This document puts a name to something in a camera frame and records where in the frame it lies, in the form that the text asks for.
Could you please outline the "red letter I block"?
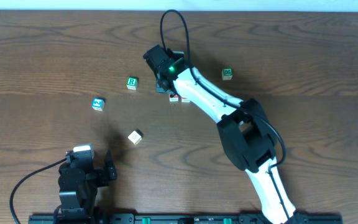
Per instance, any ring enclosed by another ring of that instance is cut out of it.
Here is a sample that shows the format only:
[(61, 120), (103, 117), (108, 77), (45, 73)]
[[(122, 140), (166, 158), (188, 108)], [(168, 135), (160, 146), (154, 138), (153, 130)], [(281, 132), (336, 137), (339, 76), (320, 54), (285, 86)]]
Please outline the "red letter I block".
[(189, 103), (190, 100), (189, 100), (188, 98), (182, 97), (182, 98), (181, 98), (181, 102), (182, 102), (182, 103)]

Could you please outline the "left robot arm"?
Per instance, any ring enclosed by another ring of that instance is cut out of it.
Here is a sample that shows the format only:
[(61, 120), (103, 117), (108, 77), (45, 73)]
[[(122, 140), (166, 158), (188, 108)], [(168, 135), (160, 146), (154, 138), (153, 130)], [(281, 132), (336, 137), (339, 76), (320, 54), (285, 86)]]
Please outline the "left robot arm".
[(53, 213), (54, 223), (107, 223), (109, 218), (95, 205), (100, 187), (117, 179), (111, 152), (104, 165), (95, 168), (93, 151), (68, 151), (66, 161), (59, 167), (58, 184), (61, 205)]

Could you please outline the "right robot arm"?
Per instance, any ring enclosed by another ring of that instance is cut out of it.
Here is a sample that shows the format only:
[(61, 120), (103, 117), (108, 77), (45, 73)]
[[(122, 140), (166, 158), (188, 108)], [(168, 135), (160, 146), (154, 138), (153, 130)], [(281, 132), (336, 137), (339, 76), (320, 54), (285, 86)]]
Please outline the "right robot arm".
[(182, 52), (156, 45), (143, 58), (164, 91), (189, 99), (216, 123), (226, 156), (250, 178), (264, 217), (270, 223), (290, 223), (296, 208), (282, 184), (275, 152), (283, 141), (261, 105), (220, 90)]

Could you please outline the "red letter A block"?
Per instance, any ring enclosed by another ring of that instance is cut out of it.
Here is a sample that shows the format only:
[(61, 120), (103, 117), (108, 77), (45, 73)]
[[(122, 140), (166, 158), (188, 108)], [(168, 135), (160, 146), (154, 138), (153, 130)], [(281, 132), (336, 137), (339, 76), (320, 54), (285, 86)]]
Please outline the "red letter A block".
[(178, 102), (179, 101), (179, 96), (176, 94), (169, 94), (169, 101), (170, 102)]

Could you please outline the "blue number 2 block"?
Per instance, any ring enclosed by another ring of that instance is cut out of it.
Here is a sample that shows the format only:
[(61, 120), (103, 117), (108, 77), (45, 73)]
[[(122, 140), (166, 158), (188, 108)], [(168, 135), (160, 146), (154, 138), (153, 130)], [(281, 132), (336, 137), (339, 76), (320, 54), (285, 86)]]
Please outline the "blue number 2 block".
[(94, 98), (91, 106), (96, 111), (103, 111), (104, 105), (105, 102), (102, 98)]

